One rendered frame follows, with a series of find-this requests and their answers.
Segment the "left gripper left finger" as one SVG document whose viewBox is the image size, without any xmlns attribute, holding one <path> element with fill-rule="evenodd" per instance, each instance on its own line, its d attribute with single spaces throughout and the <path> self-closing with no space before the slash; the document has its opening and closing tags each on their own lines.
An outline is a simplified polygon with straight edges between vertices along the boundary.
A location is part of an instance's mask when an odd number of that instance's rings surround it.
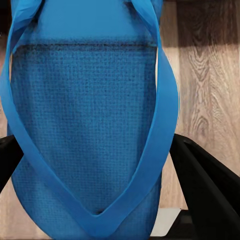
<svg viewBox="0 0 240 240">
<path fill-rule="evenodd" d="M 3 191 L 24 153 L 14 135 L 0 138 L 0 193 Z"/>
</svg>

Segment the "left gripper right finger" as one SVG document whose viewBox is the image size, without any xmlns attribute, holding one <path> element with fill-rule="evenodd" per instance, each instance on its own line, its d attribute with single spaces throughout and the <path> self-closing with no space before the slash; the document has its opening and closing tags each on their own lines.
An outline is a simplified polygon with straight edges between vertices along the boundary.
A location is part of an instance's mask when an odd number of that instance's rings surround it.
<svg viewBox="0 0 240 240">
<path fill-rule="evenodd" d="M 169 152 L 198 240 L 240 240 L 240 177 L 186 136 Z"/>
</svg>

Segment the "sandal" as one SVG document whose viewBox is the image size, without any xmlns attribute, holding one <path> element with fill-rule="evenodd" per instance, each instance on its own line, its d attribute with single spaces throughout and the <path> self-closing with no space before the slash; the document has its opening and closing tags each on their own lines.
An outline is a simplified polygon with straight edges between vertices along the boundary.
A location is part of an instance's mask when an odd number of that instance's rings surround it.
<svg viewBox="0 0 240 240">
<path fill-rule="evenodd" d="M 53 240 L 148 240 L 179 110 L 164 0 L 10 2 L 0 99 L 22 207 Z"/>
</svg>

